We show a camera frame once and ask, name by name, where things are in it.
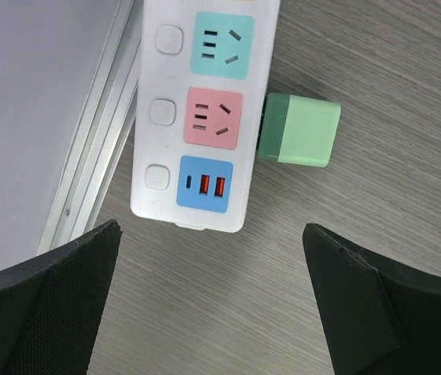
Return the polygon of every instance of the orange usb port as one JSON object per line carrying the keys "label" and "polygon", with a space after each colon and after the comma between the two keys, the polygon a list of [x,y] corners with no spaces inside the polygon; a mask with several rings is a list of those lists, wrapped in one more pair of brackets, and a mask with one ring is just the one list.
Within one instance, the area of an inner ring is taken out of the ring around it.
{"label": "orange usb port", "polygon": [[199,193],[207,195],[208,194],[208,185],[210,184],[210,176],[206,174],[202,174],[202,180],[199,185]]}
{"label": "orange usb port", "polygon": [[217,183],[215,185],[215,196],[222,197],[224,195],[224,186],[226,185],[226,179],[223,177],[217,178]]}

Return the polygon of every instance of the gray floor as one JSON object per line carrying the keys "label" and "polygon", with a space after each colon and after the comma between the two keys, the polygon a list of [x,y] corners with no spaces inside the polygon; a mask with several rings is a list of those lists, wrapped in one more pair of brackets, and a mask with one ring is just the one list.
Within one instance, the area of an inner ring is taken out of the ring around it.
{"label": "gray floor", "polygon": [[91,374],[333,374],[309,222],[441,275],[441,1],[283,0],[270,89],[340,102],[342,121],[327,169],[256,162],[238,234],[134,217],[129,140],[100,216],[124,237]]}

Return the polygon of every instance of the white power strip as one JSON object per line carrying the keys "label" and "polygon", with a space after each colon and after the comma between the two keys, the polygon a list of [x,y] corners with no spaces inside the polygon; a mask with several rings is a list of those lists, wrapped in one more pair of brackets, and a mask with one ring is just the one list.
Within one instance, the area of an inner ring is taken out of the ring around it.
{"label": "white power strip", "polygon": [[148,0],[131,208],[196,230],[243,226],[279,0]]}

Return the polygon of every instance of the round button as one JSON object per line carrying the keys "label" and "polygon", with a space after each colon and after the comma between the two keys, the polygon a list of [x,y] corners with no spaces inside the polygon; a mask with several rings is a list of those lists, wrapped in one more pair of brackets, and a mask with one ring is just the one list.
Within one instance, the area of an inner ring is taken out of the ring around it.
{"label": "round button", "polygon": [[165,166],[150,166],[145,172],[145,184],[153,190],[165,190],[170,182],[170,171]]}
{"label": "round button", "polygon": [[183,39],[181,29],[163,25],[156,33],[156,49],[166,55],[178,55],[182,51]]}
{"label": "round button", "polygon": [[175,121],[175,103],[157,99],[151,104],[151,121],[157,125],[171,125]]}

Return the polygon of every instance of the green power adapter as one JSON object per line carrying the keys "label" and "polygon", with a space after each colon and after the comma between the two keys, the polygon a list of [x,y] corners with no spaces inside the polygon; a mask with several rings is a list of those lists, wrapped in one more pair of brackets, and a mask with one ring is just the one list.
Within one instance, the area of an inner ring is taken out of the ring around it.
{"label": "green power adapter", "polygon": [[258,156],[278,163],[326,167],[332,155],[340,113],[338,103],[269,94]]}

